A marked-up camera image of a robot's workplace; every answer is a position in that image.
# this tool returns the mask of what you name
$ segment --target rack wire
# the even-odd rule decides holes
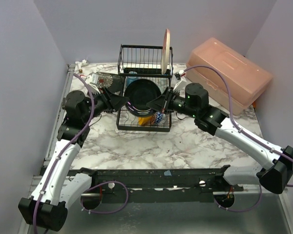
[[[161,74],[162,46],[122,45],[118,60],[118,73],[125,77],[122,94],[126,90],[127,77],[138,77],[153,81],[163,92],[170,86],[173,74],[172,48],[169,49],[169,63],[167,71]],[[117,128],[127,131],[169,132],[171,128],[171,114],[163,115],[158,124],[139,125],[139,118],[131,114],[124,106],[117,115]]]

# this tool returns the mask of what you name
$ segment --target white wall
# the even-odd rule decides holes
[[[32,0],[0,0],[0,234],[42,165],[67,66]]]
[[[34,0],[67,62],[116,62],[121,44],[162,45],[174,61],[210,37],[245,54],[276,0]]]
[[[293,146],[293,0],[277,1],[247,57],[274,74],[272,86],[256,101],[264,138]],[[293,205],[293,189],[290,199]]]

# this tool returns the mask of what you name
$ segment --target marble table top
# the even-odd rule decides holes
[[[174,64],[174,71],[185,67],[184,64]],[[99,71],[117,74],[117,64],[90,64],[83,67],[84,75]],[[76,78],[73,78],[70,90],[86,92]],[[209,102],[228,112],[212,98],[209,98]],[[230,143],[199,130],[192,118],[178,120],[172,114],[170,132],[155,133],[120,131],[116,126],[116,116],[116,113],[103,113],[101,120],[91,126],[87,140],[71,169],[219,168],[227,164],[256,164],[254,159]],[[246,109],[235,120],[262,136],[253,107]]]

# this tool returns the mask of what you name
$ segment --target yellow object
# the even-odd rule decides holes
[[[150,122],[150,120],[152,119],[153,116],[149,116],[149,117],[139,117],[139,125],[145,125],[147,123]]]

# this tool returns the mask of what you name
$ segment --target black bowl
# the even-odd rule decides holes
[[[125,90],[124,96],[129,98],[127,110],[137,117],[148,117],[154,110],[147,107],[147,103],[161,95],[160,88],[151,80],[139,79],[132,82]]]

